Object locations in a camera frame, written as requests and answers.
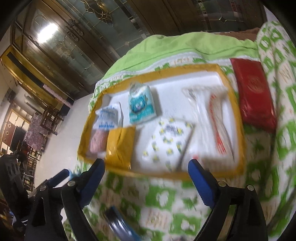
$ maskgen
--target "yellow packet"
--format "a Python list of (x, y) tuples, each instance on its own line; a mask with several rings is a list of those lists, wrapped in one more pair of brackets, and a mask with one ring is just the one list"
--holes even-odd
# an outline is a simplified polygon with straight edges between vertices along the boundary
[(122, 169), (131, 168), (135, 132), (135, 126), (109, 131), (105, 164)]

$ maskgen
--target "chair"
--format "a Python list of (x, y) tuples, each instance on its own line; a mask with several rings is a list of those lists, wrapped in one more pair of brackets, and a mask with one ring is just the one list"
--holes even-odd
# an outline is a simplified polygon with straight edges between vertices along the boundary
[(49, 107), (43, 112), (40, 126), (49, 131), (49, 133), (57, 135), (55, 129), (60, 121), (64, 121), (64, 119), (59, 117), (58, 114)]

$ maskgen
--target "styrofoam tray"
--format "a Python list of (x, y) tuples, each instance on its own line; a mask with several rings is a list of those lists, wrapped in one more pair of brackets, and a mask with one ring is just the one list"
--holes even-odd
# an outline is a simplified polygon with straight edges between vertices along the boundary
[[(157, 118), (136, 126), (131, 169), (142, 173), (163, 172), (153, 168), (150, 163), (142, 161), (143, 151), (153, 134), (159, 117), (174, 117), (195, 123), (192, 107), (188, 99), (182, 93), (182, 88), (189, 88), (195, 85), (214, 86), (223, 85), (221, 77), (217, 72), (199, 71), (189, 74), (177, 75), (169, 78), (162, 78), (147, 82), (150, 86)], [(123, 127), (130, 126), (129, 122), (129, 91), (125, 90), (116, 94), (105, 94), (102, 100), (102, 107), (119, 102), (123, 114)], [(222, 103), (223, 122), (229, 135), (235, 162), (238, 162), (239, 150), (237, 130), (232, 106), (228, 97)]]

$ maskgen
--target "red envelope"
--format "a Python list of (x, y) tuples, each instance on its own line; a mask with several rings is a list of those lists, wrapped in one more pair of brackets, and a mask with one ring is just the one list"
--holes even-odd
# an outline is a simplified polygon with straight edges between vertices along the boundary
[(243, 122), (275, 132), (276, 114), (261, 63), (240, 58), (230, 60), (237, 78)]

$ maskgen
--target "gold trim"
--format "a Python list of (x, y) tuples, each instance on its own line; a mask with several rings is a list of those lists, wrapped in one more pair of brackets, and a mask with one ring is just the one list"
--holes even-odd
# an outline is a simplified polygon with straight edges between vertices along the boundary
[[(115, 94), (121, 91), (125, 91), (129, 88), (130, 84), (135, 81), (140, 83), (146, 83), (146, 82), (154, 81), (157, 79), (168, 78), (176, 75), (187, 74), (187, 73), (198, 72), (198, 71), (211, 71), (211, 72), (217, 72), (219, 74), (223, 84), (228, 88), (228, 97), (234, 113), (236, 130), (237, 130), (238, 149), (239, 149), (239, 162), (237, 167), (227, 172), (215, 172), (213, 173), (213, 175), (216, 178), (230, 178), (233, 176), (243, 174), (245, 169), (245, 139), (244, 139), (244, 130), (242, 125), (242, 118), (240, 115), (239, 106), (238, 106), (233, 88), (229, 84), (228, 78), (223, 73), (220, 66), (217, 64), (185, 65), (185, 66), (180, 66), (176, 68), (163, 69), (160, 71), (142, 74), (142, 75), (129, 78), (125, 81), (122, 81), (116, 85), (113, 85), (103, 90), (100, 93), (98, 100), (96, 101), (96, 104), (92, 112), (88, 116), (87, 121), (84, 125), (78, 151), (77, 151), (78, 159), (91, 164), (94, 163), (95, 161), (93, 159), (87, 158), (86, 153), (88, 152), (92, 125), (96, 117), (95, 111), (101, 107), (102, 99), (105, 94)], [(106, 169), (116, 174), (128, 176), (128, 177), (151, 176), (151, 177), (168, 178), (168, 179), (175, 179), (175, 180), (190, 180), (190, 177), (187, 172), (141, 173), (133, 170), (122, 170), (122, 169), (111, 167), (108, 165), (106, 165)]]
[(66, 99), (67, 95), (64, 94), (60, 89), (54, 86), (47, 78), (44, 77), (27, 59), (25, 59), (20, 52), (14, 48), (14, 46), (10, 45), (6, 51), (1, 56), (1, 62), (5, 65), (5, 67), (10, 71), (10, 73), (20, 82), (31, 89), (33, 89), (37, 96), (43, 100), (47, 105), (52, 105), (54, 108), (58, 110), (61, 109), (63, 103), (60, 102), (57, 98), (49, 95), (45, 90), (40, 88), (37, 84), (35, 84), (28, 76), (26, 76), (7, 56), (7, 54), (11, 52), (33, 75), (35, 75), (42, 83), (48, 85), (52, 90), (54, 90), (57, 94), (59, 94), (62, 98)]
[(93, 12), (99, 20), (113, 26), (111, 14), (102, 0), (80, 0), (80, 2), (84, 3), (86, 12)]

